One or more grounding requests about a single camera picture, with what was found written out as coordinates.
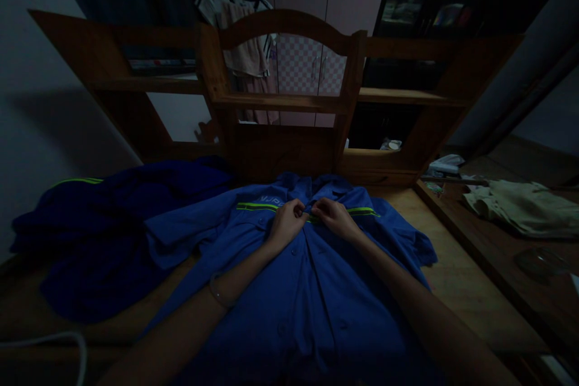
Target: shirt sleeve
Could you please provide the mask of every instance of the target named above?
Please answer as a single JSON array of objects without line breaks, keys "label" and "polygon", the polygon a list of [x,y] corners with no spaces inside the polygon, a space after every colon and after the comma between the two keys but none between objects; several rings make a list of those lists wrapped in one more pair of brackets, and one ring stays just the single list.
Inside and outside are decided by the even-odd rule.
[{"label": "shirt sleeve", "polygon": [[419,267],[438,262],[430,239],[408,223],[392,205],[380,198],[372,198],[372,205],[379,214],[376,217],[378,226],[392,234],[399,241],[400,248],[416,258]]},{"label": "shirt sleeve", "polygon": [[236,203],[240,189],[169,211],[145,221],[149,251],[161,268],[175,267],[202,241],[212,242]]}]

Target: yellow reflective stripe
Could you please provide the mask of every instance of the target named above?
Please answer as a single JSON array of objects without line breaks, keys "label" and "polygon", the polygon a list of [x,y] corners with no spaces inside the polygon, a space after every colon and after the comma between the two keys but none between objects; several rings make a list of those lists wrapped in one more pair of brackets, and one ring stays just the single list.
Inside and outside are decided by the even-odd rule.
[{"label": "yellow reflective stripe", "polygon": [[55,185],[53,185],[50,188],[55,188],[57,185],[60,185],[60,184],[65,183],[65,182],[70,182],[70,181],[82,181],[82,182],[86,182],[88,184],[100,184],[101,182],[103,182],[102,180],[96,181],[96,180],[90,180],[90,179],[86,179],[86,178],[70,178],[70,179],[66,179],[66,180],[62,180],[60,182],[57,182]]},{"label": "yellow reflective stripe", "polygon": [[368,207],[348,208],[347,211],[348,213],[354,215],[375,215],[377,217],[380,217],[380,215],[377,214],[372,208]]},{"label": "yellow reflective stripe", "polygon": [[[239,202],[237,204],[237,209],[238,210],[247,210],[247,211],[260,211],[260,210],[269,210],[269,211],[277,211],[277,209],[280,208],[277,205],[272,205],[272,204],[258,204],[258,203],[253,203],[253,202]],[[348,213],[352,214],[354,217],[355,216],[361,216],[361,215],[374,215],[377,217],[380,217],[379,214],[377,214],[372,208],[369,207],[358,207],[358,208],[348,208]],[[310,223],[317,223],[320,221],[319,217],[316,216],[310,216],[308,221]]]},{"label": "yellow reflective stripe", "polygon": [[256,204],[256,203],[252,203],[252,202],[239,202],[237,204],[237,206],[247,206],[247,207],[271,207],[271,208],[279,208],[279,206],[277,205],[272,205],[272,204]]},{"label": "yellow reflective stripe", "polygon": [[368,208],[368,207],[348,208],[348,212],[355,212],[355,211],[370,211],[370,212],[374,212],[374,210],[373,210],[372,208]]}]

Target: white wall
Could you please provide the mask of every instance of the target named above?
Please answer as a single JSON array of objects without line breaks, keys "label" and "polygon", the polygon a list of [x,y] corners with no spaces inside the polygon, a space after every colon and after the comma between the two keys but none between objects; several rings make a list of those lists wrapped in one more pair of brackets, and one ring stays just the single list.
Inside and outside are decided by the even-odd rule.
[{"label": "white wall", "polygon": [[513,134],[579,157],[579,66],[529,113]]},{"label": "white wall", "polygon": [[61,179],[140,164],[27,13],[83,17],[75,0],[0,0],[0,262],[13,218]]},{"label": "white wall", "polygon": [[578,30],[577,0],[549,0],[527,29],[524,41],[490,83],[448,144],[471,146],[481,139],[513,98],[575,42]]}]

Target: wooden shelf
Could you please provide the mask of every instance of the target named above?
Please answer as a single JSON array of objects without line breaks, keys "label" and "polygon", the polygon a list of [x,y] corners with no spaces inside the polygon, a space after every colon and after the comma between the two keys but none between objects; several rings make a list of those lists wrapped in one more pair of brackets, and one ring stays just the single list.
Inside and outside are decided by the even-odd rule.
[{"label": "wooden shelf", "polygon": [[201,83],[187,78],[127,77],[91,81],[88,85],[94,90],[203,94]]},{"label": "wooden shelf", "polygon": [[344,156],[339,165],[343,171],[396,171],[399,173],[416,174],[419,167],[413,167],[407,162],[403,151],[367,150],[349,148],[344,150]]},{"label": "wooden shelf", "polygon": [[347,107],[332,96],[233,93],[213,102],[217,109],[289,110],[292,112],[347,114]]},{"label": "wooden shelf", "polygon": [[358,102],[389,104],[420,104],[424,106],[466,107],[470,101],[445,98],[421,90],[360,88]]}]

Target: blue work shirt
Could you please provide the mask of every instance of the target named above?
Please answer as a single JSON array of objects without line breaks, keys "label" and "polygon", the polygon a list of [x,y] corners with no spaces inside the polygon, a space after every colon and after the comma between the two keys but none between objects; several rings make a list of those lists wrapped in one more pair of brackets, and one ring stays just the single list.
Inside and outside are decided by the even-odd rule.
[{"label": "blue work shirt", "polygon": [[[213,273],[262,245],[279,206],[299,198],[309,212],[322,197],[343,203],[370,239],[428,287],[420,266],[437,261],[432,244],[386,201],[339,176],[313,182],[285,173],[272,185],[238,188],[146,221],[150,252],[161,267],[178,264],[195,246],[202,254],[146,331]],[[177,382],[268,384],[280,375],[332,384],[445,382],[386,286],[315,218],[247,287]]]}]

